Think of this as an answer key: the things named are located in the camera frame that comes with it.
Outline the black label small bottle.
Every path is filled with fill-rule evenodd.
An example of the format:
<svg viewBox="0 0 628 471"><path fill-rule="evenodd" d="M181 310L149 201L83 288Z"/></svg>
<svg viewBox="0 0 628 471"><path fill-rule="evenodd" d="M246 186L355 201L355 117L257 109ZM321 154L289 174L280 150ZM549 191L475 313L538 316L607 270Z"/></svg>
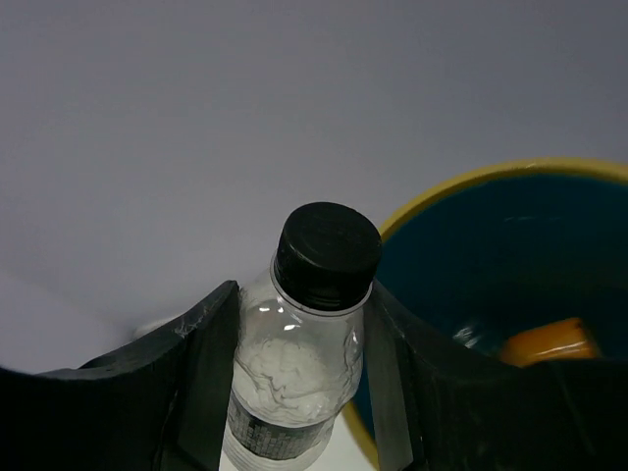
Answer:
<svg viewBox="0 0 628 471"><path fill-rule="evenodd" d="M312 202L287 217L270 266L239 295L223 442L238 470L304 470L363 369L364 306L382 240L362 214Z"/></svg>

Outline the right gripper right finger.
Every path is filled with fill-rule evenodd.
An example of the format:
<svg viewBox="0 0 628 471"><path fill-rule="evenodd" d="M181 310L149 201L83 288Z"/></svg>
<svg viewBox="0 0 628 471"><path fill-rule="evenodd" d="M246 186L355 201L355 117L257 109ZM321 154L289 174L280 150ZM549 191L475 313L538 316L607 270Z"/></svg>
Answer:
<svg viewBox="0 0 628 471"><path fill-rule="evenodd" d="M365 358L383 470L623 470L627 365L517 368L446 338L375 285Z"/></svg>

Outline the orange plastic bottle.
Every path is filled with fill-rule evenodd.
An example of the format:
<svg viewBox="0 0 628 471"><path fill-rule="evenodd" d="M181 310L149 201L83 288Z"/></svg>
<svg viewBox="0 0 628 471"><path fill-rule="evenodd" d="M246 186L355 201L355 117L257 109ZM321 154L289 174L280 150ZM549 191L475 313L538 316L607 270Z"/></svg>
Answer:
<svg viewBox="0 0 628 471"><path fill-rule="evenodd" d="M580 318L568 318L518 333L499 353L503 363L527 367L543 361L592 359L601 351Z"/></svg>

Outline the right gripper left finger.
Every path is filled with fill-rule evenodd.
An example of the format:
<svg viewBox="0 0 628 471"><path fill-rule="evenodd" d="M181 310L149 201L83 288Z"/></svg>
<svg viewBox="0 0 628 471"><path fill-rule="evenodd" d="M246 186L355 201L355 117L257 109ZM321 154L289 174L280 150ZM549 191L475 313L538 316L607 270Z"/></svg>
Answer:
<svg viewBox="0 0 628 471"><path fill-rule="evenodd" d="M77 369L1 372L5 470L215 470L238 340L238 286Z"/></svg>

